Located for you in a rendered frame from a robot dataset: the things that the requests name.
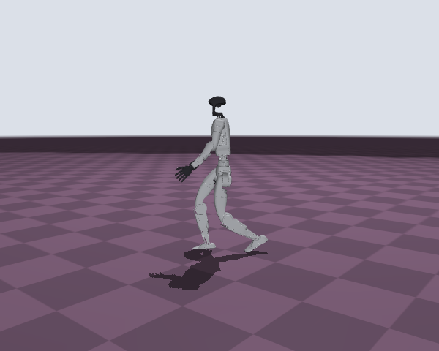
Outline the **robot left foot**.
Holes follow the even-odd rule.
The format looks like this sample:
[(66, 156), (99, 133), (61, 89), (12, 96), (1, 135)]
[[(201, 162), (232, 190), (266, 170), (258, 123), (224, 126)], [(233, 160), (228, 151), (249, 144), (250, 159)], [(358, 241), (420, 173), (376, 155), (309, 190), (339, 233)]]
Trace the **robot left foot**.
[(257, 240), (257, 241), (252, 240), (251, 244), (244, 250), (245, 252), (252, 251), (253, 249), (255, 249), (258, 246), (260, 246), (261, 244), (264, 244), (265, 242), (267, 242), (267, 240), (268, 240), (268, 238), (266, 236), (264, 236), (264, 235), (260, 235), (258, 237), (260, 239), (258, 238), (259, 240)]

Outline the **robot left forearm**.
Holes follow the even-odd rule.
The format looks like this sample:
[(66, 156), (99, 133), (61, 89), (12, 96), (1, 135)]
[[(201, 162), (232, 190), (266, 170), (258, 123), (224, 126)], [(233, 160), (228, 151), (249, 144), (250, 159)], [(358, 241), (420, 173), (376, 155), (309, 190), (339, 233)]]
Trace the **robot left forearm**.
[(203, 152), (199, 155), (199, 157), (196, 158), (196, 160), (191, 165), (196, 168), (198, 165), (203, 164), (203, 160), (206, 160), (208, 157), (211, 156), (210, 152), (213, 147), (214, 144), (212, 142), (208, 142), (206, 144), (206, 147), (203, 149)]

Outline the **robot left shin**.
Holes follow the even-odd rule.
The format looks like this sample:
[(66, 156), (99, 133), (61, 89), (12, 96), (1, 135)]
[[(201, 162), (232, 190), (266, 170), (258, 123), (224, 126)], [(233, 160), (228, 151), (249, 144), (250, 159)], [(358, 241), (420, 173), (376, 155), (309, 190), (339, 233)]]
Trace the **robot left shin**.
[[(230, 215), (225, 215), (222, 219), (222, 222), (226, 225), (222, 225), (223, 227), (239, 234), (242, 236), (245, 236), (247, 238), (250, 238), (254, 241), (259, 240), (260, 238), (258, 237), (258, 235), (254, 234), (252, 231), (247, 229), (247, 226), (245, 224), (242, 224), (240, 221), (238, 221), (237, 219), (234, 219), (233, 217), (231, 217)], [(256, 238), (256, 240), (255, 240)], [(259, 239), (258, 239), (259, 238)]]

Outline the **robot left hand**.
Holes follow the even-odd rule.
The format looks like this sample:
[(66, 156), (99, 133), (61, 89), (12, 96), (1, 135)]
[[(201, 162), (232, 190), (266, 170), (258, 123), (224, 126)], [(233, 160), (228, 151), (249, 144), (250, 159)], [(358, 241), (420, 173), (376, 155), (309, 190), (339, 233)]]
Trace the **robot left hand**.
[(195, 170), (196, 168), (198, 168), (198, 166), (196, 167), (196, 168), (194, 168), (191, 164), (193, 163), (194, 161), (192, 161), (190, 164), (189, 164), (189, 166), (185, 166), (185, 167), (178, 167), (177, 168), (177, 170), (179, 170), (179, 169), (182, 169), (182, 170), (180, 170), (179, 172), (177, 172), (177, 174), (175, 174), (175, 176), (177, 176), (179, 173), (181, 173), (180, 175), (178, 175), (176, 178), (178, 178), (178, 177), (180, 177), (182, 174), (183, 174), (183, 176), (179, 179), (179, 181), (182, 179), (182, 181), (181, 182), (183, 182), (185, 179), (186, 179), (186, 177), (187, 176), (189, 176), (190, 174), (191, 174), (191, 172), (192, 172), (192, 170)]

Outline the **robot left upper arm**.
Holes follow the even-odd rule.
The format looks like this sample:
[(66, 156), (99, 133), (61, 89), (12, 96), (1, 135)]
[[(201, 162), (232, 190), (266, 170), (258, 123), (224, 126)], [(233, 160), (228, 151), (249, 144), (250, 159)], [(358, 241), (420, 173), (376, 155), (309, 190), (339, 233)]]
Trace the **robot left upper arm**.
[(220, 141), (220, 136), (224, 128), (225, 128), (225, 121), (222, 119), (216, 119), (214, 122), (214, 130), (212, 132), (212, 141), (210, 141), (214, 144), (214, 147), (211, 151), (215, 151), (217, 149), (218, 143)]

